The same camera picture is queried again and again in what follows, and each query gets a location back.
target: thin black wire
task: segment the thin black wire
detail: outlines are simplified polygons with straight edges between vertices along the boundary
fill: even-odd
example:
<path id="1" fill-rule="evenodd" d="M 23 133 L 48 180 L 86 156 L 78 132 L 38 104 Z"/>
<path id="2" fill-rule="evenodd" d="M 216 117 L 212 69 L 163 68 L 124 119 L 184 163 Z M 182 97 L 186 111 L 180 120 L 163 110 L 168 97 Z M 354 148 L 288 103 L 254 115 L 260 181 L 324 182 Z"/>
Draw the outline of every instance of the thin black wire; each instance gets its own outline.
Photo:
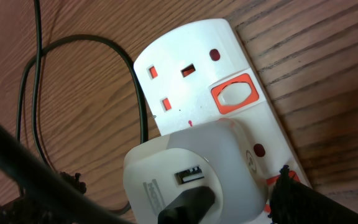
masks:
<path id="1" fill-rule="evenodd" d="M 34 81 L 34 90 L 33 90 L 33 99 L 32 99 L 32 134 L 35 141 L 35 146 L 42 158 L 42 160 L 49 166 L 48 160 L 46 160 L 45 154 L 42 150 L 38 133 L 37 133 L 37 100 L 38 100 L 38 88 L 39 88 L 39 80 L 40 80 L 40 68 L 41 68 L 41 58 L 45 56 L 51 50 L 64 45 L 69 44 L 71 42 L 75 42 L 78 40 L 88 40 L 88 41 L 95 41 L 102 44 L 106 44 L 108 47 L 115 50 L 120 57 L 124 60 L 125 64 L 127 65 L 129 72 L 131 73 L 132 80 L 134 81 L 135 85 L 135 93 L 137 97 L 137 102 L 139 106 L 139 118 L 140 118 L 140 143 L 144 143 L 149 139 L 149 127 L 147 124 L 147 111 L 146 111 L 146 102 L 145 97 L 140 87 L 140 83 L 136 77 L 134 71 L 134 63 L 130 56 L 122 49 L 117 43 L 106 39 L 104 37 L 99 37 L 97 35 L 88 35 L 88 34 L 77 34 L 77 35 L 70 35 L 68 37 L 64 37 L 62 39 L 56 40 L 51 44 L 47 45 L 46 47 L 42 48 L 40 44 L 42 42 L 42 30 L 41 30 L 41 16 L 40 16 L 40 4 L 38 0 L 34 0 L 35 6 L 35 21 L 37 23 L 37 55 L 32 57 L 24 68 L 22 80 L 20 84 L 19 90 L 19 100 L 17 105 L 17 118 L 16 118 L 16 139 L 20 141 L 20 132 L 21 132 L 21 119 L 22 119 L 22 107 L 23 107 L 23 97 L 25 92 L 25 84 L 27 82 L 27 77 L 29 76 L 29 72 L 31 67 L 35 64 L 35 81 Z M 20 193 L 23 195 L 24 191 L 20 188 Z M 128 210 L 131 209 L 131 205 L 129 202 L 124 206 L 124 208 L 111 210 L 112 213 L 116 215 L 125 214 Z"/>

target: switch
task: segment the switch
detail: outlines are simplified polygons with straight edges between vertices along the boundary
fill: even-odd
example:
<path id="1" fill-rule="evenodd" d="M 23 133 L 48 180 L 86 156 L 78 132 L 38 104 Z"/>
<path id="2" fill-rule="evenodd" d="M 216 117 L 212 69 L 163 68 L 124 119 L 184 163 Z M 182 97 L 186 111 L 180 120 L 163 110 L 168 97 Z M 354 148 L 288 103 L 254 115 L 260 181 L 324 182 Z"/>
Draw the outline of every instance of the switch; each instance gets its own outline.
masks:
<path id="1" fill-rule="evenodd" d="M 222 106 L 236 106 L 244 102 L 252 93 L 248 83 L 232 83 L 220 92 L 218 101 Z"/>

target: wooden table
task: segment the wooden table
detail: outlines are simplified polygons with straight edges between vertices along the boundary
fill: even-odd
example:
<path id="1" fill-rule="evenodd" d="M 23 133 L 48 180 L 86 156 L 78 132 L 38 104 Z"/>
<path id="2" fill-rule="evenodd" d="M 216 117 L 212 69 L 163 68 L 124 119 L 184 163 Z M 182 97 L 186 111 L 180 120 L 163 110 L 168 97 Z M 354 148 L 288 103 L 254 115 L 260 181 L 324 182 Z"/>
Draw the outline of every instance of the wooden table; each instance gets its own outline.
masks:
<path id="1" fill-rule="evenodd" d="M 241 37 L 313 187 L 358 212 L 358 0 L 41 0 L 44 44 L 70 34 L 119 43 L 133 59 L 167 31 L 223 17 Z M 14 134 L 25 63 L 35 54 L 31 0 L 0 0 L 0 123 Z M 44 62 L 39 128 L 58 170 L 82 173 L 96 203 L 125 204 L 122 162 L 139 143 L 131 76 L 116 53 L 91 42 Z M 31 136 L 30 76 L 22 143 Z M 150 137 L 159 135 L 149 114 Z M 0 204 L 18 196 L 0 171 Z M 134 220 L 132 212 L 124 216 Z"/>

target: wood grain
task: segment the wood grain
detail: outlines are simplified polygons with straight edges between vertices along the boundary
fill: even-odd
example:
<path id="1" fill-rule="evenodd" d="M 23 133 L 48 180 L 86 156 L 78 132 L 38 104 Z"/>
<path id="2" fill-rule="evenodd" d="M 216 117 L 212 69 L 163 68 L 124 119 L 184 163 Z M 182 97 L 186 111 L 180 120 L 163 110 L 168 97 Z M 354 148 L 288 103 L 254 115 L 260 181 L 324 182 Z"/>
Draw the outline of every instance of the wood grain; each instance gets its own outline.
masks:
<path id="1" fill-rule="evenodd" d="M 96 34 L 132 58 L 182 24 L 223 17 L 239 34 L 313 187 L 358 212 L 358 0 L 41 1 L 44 45 Z M 22 69 L 35 54 L 31 0 L 0 0 L 0 123 L 14 134 Z M 22 143 L 30 128 L 31 75 Z M 39 129 L 58 170 L 81 172 L 86 196 L 125 204 L 122 162 L 139 143 L 131 76 L 106 46 L 75 42 L 47 55 Z M 149 113 L 150 137 L 159 135 Z M 0 204 L 18 196 L 0 171 Z M 134 220 L 132 212 L 124 215 Z"/>

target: circular symbol on charger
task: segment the circular symbol on charger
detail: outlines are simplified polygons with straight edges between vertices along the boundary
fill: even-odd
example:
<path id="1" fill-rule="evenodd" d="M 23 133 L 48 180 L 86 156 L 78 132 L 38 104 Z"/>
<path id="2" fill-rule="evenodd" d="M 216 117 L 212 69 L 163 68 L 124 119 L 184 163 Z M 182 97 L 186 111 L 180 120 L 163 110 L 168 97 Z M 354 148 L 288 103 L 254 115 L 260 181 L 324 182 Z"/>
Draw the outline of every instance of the circular symbol on charger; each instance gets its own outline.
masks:
<path id="1" fill-rule="evenodd" d="M 254 173 L 256 173 L 256 161 L 255 159 L 252 157 L 252 154 L 250 151 L 247 150 L 246 153 L 246 157 L 247 157 L 247 165 L 248 167 L 254 171 Z"/>

